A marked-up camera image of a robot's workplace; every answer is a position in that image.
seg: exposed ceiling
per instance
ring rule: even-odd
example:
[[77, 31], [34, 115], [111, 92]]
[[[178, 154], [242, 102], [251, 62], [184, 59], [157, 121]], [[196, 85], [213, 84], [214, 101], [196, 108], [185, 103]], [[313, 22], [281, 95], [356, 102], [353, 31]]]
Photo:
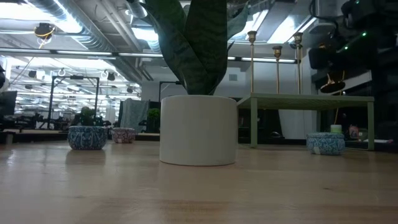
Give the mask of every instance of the exposed ceiling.
[[[74, 2], [75, 4], [73, 4], [72, 1], [69, 2], [74, 5], [72, 8], [77, 8], [80, 10], [79, 13], [86, 15], [86, 18], [91, 22], [90, 29], [101, 32], [104, 39], [112, 45], [115, 50], [120, 52], [136, 52], [137, 49], [143, 49], [144, 52], [151, 52], [150, 44], [148, 44], [151, 43], [151, 41], [148, 40], [155, 38], [153, 28], [149, 27], [148, 24], [140, 19], [134, 18], [131, 20], [125, 0], [75, 0]], [[190, 1], [181, 2], [182, 4], [189, 4]], [[228, 6], [237, 7], [245, 2], [246, 0], [233, 0], [229, 2]], [[256, 2], [256, 4], [259, 5], [267, 1], [253, 2]], [[108, 9], [108, 13], [105, 12], [103, 7], [98, 5], [99, 3], [104, 4], [105, 6], [107, 6], [107, 3], [110, 3], [112, 9], [117, 12], [118, 16], [115, 16], [112, 13], [110, 7], [105, 7]], [[0, 4], [2, 4], [2, 9], [7, 11], [4, 7], [5, 4]], [[269, 10], [256, 12], [252, 16], [252, 21], [248, 21], [247, 27], [245, 28], [246, 30], [251, 30], [254, 26], [257, 26], [256, 29], [258, 29], [258, 37], [256, 41], [255, 57], [273, 57], [274, 53], [272, 47], [282, 44], [284, 46], [282, 58], [295, 58], [295, 50], [290, 48], [286, 42], [295, 32], [303, 27], [304, 23], [310, 21], [311, 18], [308, 13], [308, 4], [309, 0], [298, 1], [296, 4], [277, 2], [274, 4], [274, 7]], [[57, 25], [56, 21], [49, 17], [49, 15], [41, 14], [39, 9], [35, 9], [37, 13], [33, 13], [31, 9], [26, 8], [26, 6], [27, 5], [25, 4], [13, 4], [12, 6], [9, 4], [7, 7], [10, 7], [11, 11], [18, 11], [19, 13], [5, 13], [0, 15], [0, 47], [37, 49], [40, 47], [42, 40], [38, 39], [34, 35], [34, 28], [41, 22], [48, 22], [50, 24]], [[128, 34], [123, 29], [119, 19], [121, 19], [123, 21], [123, 25], [125, 24], [129, 29], [131, 27], [135, 27], [136, 29], [134, 32], [130, 30], [130, 34]], [[87, 47], [85, 47], [84, 44], [76, 41], [75, 37], [79, 36], [79, 34], [66, 34], [65, 31], [65, 28], [62, 30], [61, 27], [57, 27], [53, 37], [51, 38], [51, 42], [43, 45], [43, 49], [87, 50]], [[132, 41], [131, 35], [133, 35], [133, 38], [138, 39], [138, 42]], [[312, 37], [310, 38], [308, 36], [308, 34], [305, 34], [304, 36], [304, 46], [312, 44], [310, 41]], [[272, 40], [273, 44], [267, 43], [267, 41], [270, 40]], [[229, 52], [229, 56], [250, 57], [250, 55], [250, 45], [244, 35], [243, 39], [236, 41]], [[40, 96], [29, 95], [27, 92], [35, 94], [49, 93], [51, 82], [50, 76], [58, 74], [59, 71], [64, 71], [67, 75], [69, 73], [72, 75], [100, 77], [101, 88], [99, 88], [99, 92], [101, 95], [100, 98], [105, 101], [103, 103], [104, 108], [107, 105], [112, 105], [112, 98], [116, 100], [123, 100], [128, 96], [139, 98], [139, 94], [141, 92], [141, 90], [136, 87], [133, 94], [126, 93], [126, 87], [128, 85], [134, 86], [134, 82], [129, 82], [128, 79], [124, 78], [123, 76], [125, 76], [126, 71], [115, 66], [116, 64], [113, 65], [112, 62], [66, 58], [34, 58], [31, 63], [29, 63], [30, 60], [30, 57], [9, 57], [9, 63], [12, 64], [12, 72], [9, 73], [11, 75], [11, 82], [13, 82], [11, 89], [26, 92], [26, 94], [24, 93], [23, 100], [20, 100], [20, 102], [24, 101], [26, 105], [34, 105], [35, 99]], [[28, 70], [25, 70], [20, 74], [22, 68], [24, 68], [28, 63]], [[176, 80], [162, 59], [144, 58], [142, 61], [129, 60], [126, 63], [127, 68], [131, 68], [130, 71], [127, 72], [134, 73], [135, 76], [140, 76], [142, 79], [142, 81], [139, 80], [140, 82]], [[142, 71], [137, 72], [137, 66], [140, 66], [139, 68], [141, 70], [146, 70], [150, 75], [150, 78], [145, 73], [143, 74]], [[234, 71], [234, 73], [239, 73], [239, 70], [241, 73], [244, 73], [248, 69], [249, 63], [230, 62], [228, 67], [229, 71]], [[38, 69], [40, 70], [40, 73], [45, 73], [46, 78], [39, 80], [28, 76], [29, 70]], [[116, 72], [115, 81], [107, 81], [105, 74], [108, 72]], [[92, 93], [95, 92], [94, 85], [88, 80], [64, 81], [67, 82], [67, 84], [60, 83], [60, 86], [55, 89], [55, 92], [64, 93], [65, 95], [72, 94], [77, 98], [81, 98], [81, 100], [77, 100], [80, 106], [85, 103], [87, 104], [87, 98], [92, 98], [92, 96], [87, 95], [92, 95]], [[31, 90], [27, 90], [25, 88], [25, 83], [31, 84], [33, 88]], [[78, 87], [78, 91], [71, 90], [70, 88], [68, 89], [68, 86], [77, 85], [80, 85]], [[63, 98], [63, 96], [58, 95], [56, 100], [62, 100]], [[47, 106], [46, 103], [48, 102], [44, 100], [42, 105]]]

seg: pink patterned bowl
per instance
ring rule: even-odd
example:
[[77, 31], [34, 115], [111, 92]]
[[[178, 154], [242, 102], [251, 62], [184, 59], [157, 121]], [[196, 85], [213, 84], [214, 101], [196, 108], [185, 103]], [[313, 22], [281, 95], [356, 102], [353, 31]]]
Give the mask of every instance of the pink patterned bowl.
[[114, 128], [112, 139], [116, 143], [132, 143], [136, 139], [136, 131], [132, 128]]

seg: table leg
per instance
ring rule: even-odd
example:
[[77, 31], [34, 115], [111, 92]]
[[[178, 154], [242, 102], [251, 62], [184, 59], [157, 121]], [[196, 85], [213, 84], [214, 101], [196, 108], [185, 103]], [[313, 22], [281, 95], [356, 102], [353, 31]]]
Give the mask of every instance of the table leg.
[[250, 131], [250, 147], [257, 147], [257, 98], [251, 98], [251, 131]]
[[368, 150], [374, 150], [374, 105], [368, 102]]

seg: table surface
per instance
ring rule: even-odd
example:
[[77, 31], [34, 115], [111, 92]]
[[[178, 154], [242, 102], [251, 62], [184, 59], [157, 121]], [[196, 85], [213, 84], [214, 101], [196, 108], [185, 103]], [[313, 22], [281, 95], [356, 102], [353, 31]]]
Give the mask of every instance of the table surface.
[[159, 162], [158, 142], [0, 146], [1, 224], [397, 223], [398, 154], [241, 146], [219, 167]]
[[250, 108], [251, 98], [257, 98], [258, 109], [269, 110], [332, 110], [349, 106], [367, 106], [370, 96], [320, 96], [251, 93], [238, 102], [239, 108]]

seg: ceiling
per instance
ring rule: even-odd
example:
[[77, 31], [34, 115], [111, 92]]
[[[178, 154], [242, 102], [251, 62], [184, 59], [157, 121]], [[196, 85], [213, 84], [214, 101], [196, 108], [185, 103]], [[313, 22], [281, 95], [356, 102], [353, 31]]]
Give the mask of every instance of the ceiling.
[[[143, 22], [140, 19], [133, 19], [132, 24], [130, 23], [131, 17], [126, 13], [126, 1], [125, 0], [107, 0], [109, 1], [115, 10], [118, 12], [119, 17], [124, 21], [124, 23], [131, 27], [138, 27], [140, 29], [149, 30], [148, 32], [144, 32], [144, 35], [133, 33], [136, 37], [139, 38], [149, 38], [153, 37], [153, 33], [150, 32], [152, 29], [148, 27], [148, 24]], [[189, 1], [181, 1], [182, 4], [189, 4]], [[230, 4], [229, 6], [236, 6], [237, 4], [244, 3], [245, 0], [235, 1], [235, 5]], [[98, 29], [104, 36], [104, 38], [108, 41], [108, 43], [116, 48], [117, 51], [120, 52], [136, 52], [136, 49], [133, 49], [131, 45], [131, 41], [126, 41], [126, 38], [121, 35], [119, 32], [120, 27], [115, 28], [114, 23], [109, 20], [106, 13], [102, 10], [102, 8], [98, 5], [97, 0], [75, 0], [76, 5], [81, 10], [83, 14], [87, 16], [87, 18], [92, 22], [90, 29]], [[308, 4], [309, 0], [301, 0], [298, 1], [297, 4], [288, 4], [284, 2], [277, 2], [274, 5], [274, 8], [271, 8], [268, 11], [257, 12], [257, 17], [254, 16], [254, 19], [257, 19], [257, 29], [258, 36], [256, 41], [256, 51], [255, 57], [274, 57], [272, 47], [275, 45], [283, 45], [283, 53], [282, 58], [295, 58], [295, 50], [290, 48], [286, 43], [291, 36], [302, 27], [303, 23], [309, 21], [309, 13], [308, 13]], [[32, 48], [37, 49], [40, 47], [42, 40], [38, 39], [34, 34], [33, 30], [38, 26], [40, 22], [48, 22], [50, 24], [54, 24], [54, 20], [49, 18], [48, 16], [41, 15], [40, 11], [38, 13], [32, 13], [31, 11], [26, 11], [30, 9], [25, 9], [23, 6], [12, 5], [11, 10], [18, 10], [22, 13], [6, 13], [5, 15], [0, 15], [0, 47], [12, 47], [12, 48]], [[117, 24], [121, 24], [117, 21], [116, 17], [113, 15], [112, 18], [116, 21]], [[247, 24], [246, 30], [251, 30], [254, 27], [255, 22]], [[304, 36], [304, 46], [311, 46], [311, 40], [313, 37], [309, 37], [309, 34], [305, 34]], [[148, 41], [145, 39], [138, 40], [139, 49], [143, 49], [144, 52], [151, 52]], [[64, 33], [64, 30], [61, 28], [57, 28], [54, 36], [51, 38], [51, 42], [42, 46], [43, 49], [57, 49], [57, 50], [87, 50], [87, 48], [76, 41], [74, 36], [68, 35]], [[240, 56], [240, 57], [250, 57], [251, 48], [249, 42], [245, 39], [243, 35], [243, 39], [236, 41], [233, 45], [232, 49], [229, 52], [229, 56]], [[23, 95], [19, 95], [20, 106], [18, 109], [29, 108], [37, 104], [38, 97], [43, 99], [40, 103], [40, 109], [47, 110], [48, 109], [48, 100], [49, 96], [38, 95], [38, 93], [49, 93], [50, 84], [51, 84], [51, 76], [56, 75], [59, 72], [63, 74], [66, 72], [66, 76], [68, 75], [83, 75], [85, 77], [98, 77], [100, 78], [100, 88], [99, 98], [102, 102], [100, 102], [101, 112], [105, 112], [106, 107], [114, 106], [118, 108], [118, 101], [123, 100], [127, 97], [131, 97], [134, 99], [139, 99], [141, 89], [139, 85], [134, 84], [133, 82], [128, 82], [126, 78], [123, 77], [123, 72], [120, 71], [118, 67], [115, 67], [109, 62], [104, 60], [83, 60], [83, 59], [75, 59], [75, 58], [30, 58], [30, 57], [7, 57], [8, 64], [11, 64], [11, 72], [9, 75], [11, 76], [11, 85], [12, 90], [18, 90], [19, 92], [24, 92]], [[22, 69], [29, 63], [27, 70]], [[144, 68], [151, 78], [145, 78], [142, 75], [143, 82], [158, 82], [158, 81], [175, 81], [176, 78], [170, 69], [167, 67], [166, 63], [163, 59], [160, 58], [143, 58], [142, 61], [135, 60], [127, 61], [128, 65], [132, 68], [139, 64], [142, 65], [141, 68]], [[230, 62], [228, 64], [229, 71], [234, 71], [234, 73], [243, 74], [249, 67], [249, 63], [247, 62]], [[44, 74], [40, 78], [30, 78], [29, 71], [30, 70], [39, 70], [38, 73]], [[106, 79], [106, 76], [109, 72], [115, 73], [115, 81], [110, 82]], [[66, 110], [64, 105], [62, 105], [62, 100], [65, 99], [65, 96], [73, 95], [77, 100], [73, 100], [74, 103], [77, 102], [77, 106], [70, 106], [69, 108], [76, 109], [75, 111], [79, 111], [81, 106], [90, 105], [93, 106], [92, 96], [95, 91], [95, 85], [91, 83], [89, 80], [70, 80], [65, 79], [64, 82], [60, 83], [58, 87], [56, 87], [56, 93], [59, 93], [55, 97], [58, 103], [59, 110]], [[32, 89], [28, 90], [25, 88], [26, 83], [32, 85]], [[77, 86], [76, 90], [71, 90], [70, 86]], [[133, 93], [127, 93], [127, 86], [134, 86]]]

